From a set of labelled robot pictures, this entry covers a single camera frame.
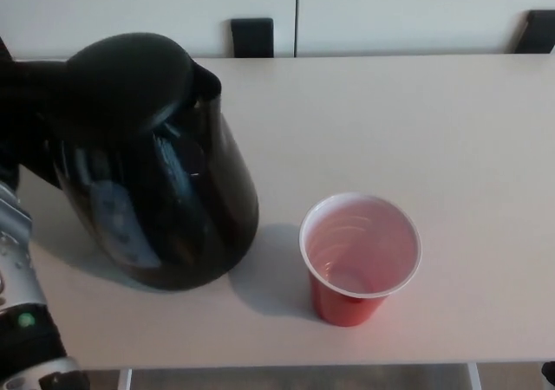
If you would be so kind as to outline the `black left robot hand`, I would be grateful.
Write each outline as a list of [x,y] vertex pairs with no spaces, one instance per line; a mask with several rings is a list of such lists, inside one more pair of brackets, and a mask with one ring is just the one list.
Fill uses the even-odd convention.
[[1,61],[1,181],[12,190],[23,166],[55,188],[60,184],[48,143],[51,132],[42,112],[49,89],[30,65]]

